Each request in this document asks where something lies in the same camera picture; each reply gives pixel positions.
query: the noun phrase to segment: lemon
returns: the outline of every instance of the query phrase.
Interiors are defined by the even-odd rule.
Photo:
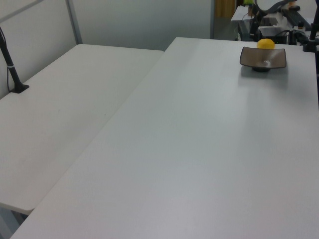
[[[259,49],[274,49],[275,43],[271,39],[261,39],[257,43],[257,48],[259,48]]]

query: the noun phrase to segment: white wall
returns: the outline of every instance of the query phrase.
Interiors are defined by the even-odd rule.
[[[304,17],[314,18],[316,14],[317,4],[315,0],[298,0],[296,5],[301,7],[301,14]]]
[[[0,26],[22,82],[76,44],[65,0],[44,0]],[[6,63],[0,54],[0,99],[6,94]]]
[[[85,44],[166,50],[177,36],[210,38],[212,0],[69,1]]]

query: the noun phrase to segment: square bowl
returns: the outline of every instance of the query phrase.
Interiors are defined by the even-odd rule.
[[[284,49],[258,49],[243,47],[240,64],[252,67],[258,72],[270,69],[285,68],[287,66],[286,51]]]

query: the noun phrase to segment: black stand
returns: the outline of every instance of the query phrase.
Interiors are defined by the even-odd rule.
[[[9,68],[12,79],[14,81],[14,89],[12,90],[12,92],[20,94],[21,92],[29,88],[29,86],[22,84],[19,79],[19,76],[15,70],[14,64],[9,54],[8,48],[6,47],[5,37],[3,35],[1,28],[0,28],[0,48],[3,54],[3,57],[5,59],[5,62],[7,64],[7,67]]]
[[[309,42],[304,46],[305,52],[317,52],[317,44],[315,40],[316,40],[317,31],[319,30],[319,7],[318,6],[316,10],[315,19],[311,27],[312,28],[311,28],[311,34],[309,37]]]

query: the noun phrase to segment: table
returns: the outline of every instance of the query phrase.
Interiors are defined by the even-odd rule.
[[[255,45],[177,38],[12,239],[318,238],[315,57]]]
[[[0,100],[0,206],[29,214],[162,55],[78,45]]]

